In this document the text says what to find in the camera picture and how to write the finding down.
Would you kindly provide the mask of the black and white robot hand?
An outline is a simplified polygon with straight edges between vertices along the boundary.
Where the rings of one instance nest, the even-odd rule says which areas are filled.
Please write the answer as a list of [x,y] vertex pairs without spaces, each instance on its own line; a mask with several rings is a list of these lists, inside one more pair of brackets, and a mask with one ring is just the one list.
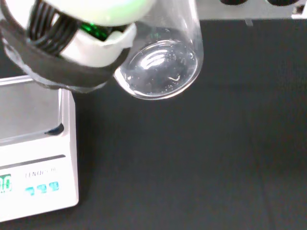
[[52,89],[88,92],[124,63],[153,0],[3,0],[8,58]]

